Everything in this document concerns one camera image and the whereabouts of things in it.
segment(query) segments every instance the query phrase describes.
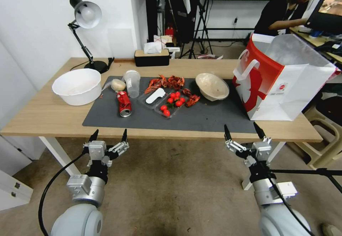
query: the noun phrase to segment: bag handle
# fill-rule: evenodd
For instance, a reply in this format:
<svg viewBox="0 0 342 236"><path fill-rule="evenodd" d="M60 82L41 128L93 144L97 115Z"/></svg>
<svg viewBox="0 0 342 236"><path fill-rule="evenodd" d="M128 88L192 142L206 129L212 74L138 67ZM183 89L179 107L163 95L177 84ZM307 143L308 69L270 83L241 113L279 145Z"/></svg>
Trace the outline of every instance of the bag handle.
<svg viewBox="0 0 342 236"><path fill-rule="evenodd" d="M245 53L247 53L248 52L248 54L247 55L249 55L249 51L248 51L248 49L245 49L244 51L242 51L242 53L240 54L240 56L239 56L239 58L238 58L238 60L240 60L241 59L241 57L245 54Z"/></svg>
<svg viewBox="0 0 342 236"><path fill-rule="evenodd" d="M259 65L260 65L260 63L258 62L258 60L254 59L253 61L250 62L250 64L247 66L247 68L245 69L245 71L242 74L240 74L240 72L238 71L237 68L235 68L233 70L233 74L237 80L244 80L247 78L248 74L253 69L253 67L258 68Z"/></svg>

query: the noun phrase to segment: garlic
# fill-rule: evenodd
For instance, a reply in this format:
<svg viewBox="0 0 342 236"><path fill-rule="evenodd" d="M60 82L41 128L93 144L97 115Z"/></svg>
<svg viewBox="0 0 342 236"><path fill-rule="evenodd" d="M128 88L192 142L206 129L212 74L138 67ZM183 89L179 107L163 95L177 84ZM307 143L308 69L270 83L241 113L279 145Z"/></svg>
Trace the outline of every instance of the garlic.
<svg viewBox="0 0 342 236"><path fill-rule="evenodd" d="M126 88L126 84L120 79L113 79L111 87L114 91L118 92L118 91L123 91Z"/></svg>

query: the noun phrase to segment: white plastic basin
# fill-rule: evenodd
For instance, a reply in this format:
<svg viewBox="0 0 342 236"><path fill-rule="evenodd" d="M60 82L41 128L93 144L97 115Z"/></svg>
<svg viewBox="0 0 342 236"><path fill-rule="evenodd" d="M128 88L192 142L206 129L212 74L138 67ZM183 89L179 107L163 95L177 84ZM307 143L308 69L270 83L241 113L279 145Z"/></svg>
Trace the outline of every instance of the white plastic basin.
<svg viewBox="0 0 342 236"><path fill-rule="evenodd" d="M229 87L226 82L214 74L198 74L196 84L201 94L209 101L223 100L229 95Z"/></svg>
<svg viewBox="0 0 342 236"><path fill-rule="evenodd" d="M88 104L101 94L101 74L93 69L69 71L54 81L52 91L67 104Z"/></svg>

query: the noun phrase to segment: beige bowl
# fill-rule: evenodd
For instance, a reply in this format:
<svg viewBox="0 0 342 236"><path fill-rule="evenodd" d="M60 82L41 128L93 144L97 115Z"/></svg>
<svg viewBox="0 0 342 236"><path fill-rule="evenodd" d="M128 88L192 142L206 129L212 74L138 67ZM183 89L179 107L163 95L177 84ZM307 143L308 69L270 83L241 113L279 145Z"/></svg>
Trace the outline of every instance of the beige bowl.
<svg viewBox="0 0 342 236"><path fill-rule="evenodd" d="M198 74L196 84L202 95L209 101L223 100L229 95L229 87L226 82L214 74Z"/></svg>

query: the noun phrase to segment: black shirt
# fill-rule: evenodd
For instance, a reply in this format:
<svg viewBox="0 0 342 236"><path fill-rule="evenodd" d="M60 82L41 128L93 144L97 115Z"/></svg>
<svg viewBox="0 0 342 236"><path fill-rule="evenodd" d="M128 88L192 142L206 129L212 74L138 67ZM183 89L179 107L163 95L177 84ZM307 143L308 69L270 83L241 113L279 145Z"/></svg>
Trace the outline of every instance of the black shirt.
<svg viewBox="0 0 342 236"><path fill-rule="evenodd" d="M291 17L291 20L300 19L303 16L308 3L309 2L299 4ZM287 0L270 0L261 12L254 33L277 36L278 30L269 30L268 27L276 21L288 20L292 12L293 9L287 9Z"/></svg>

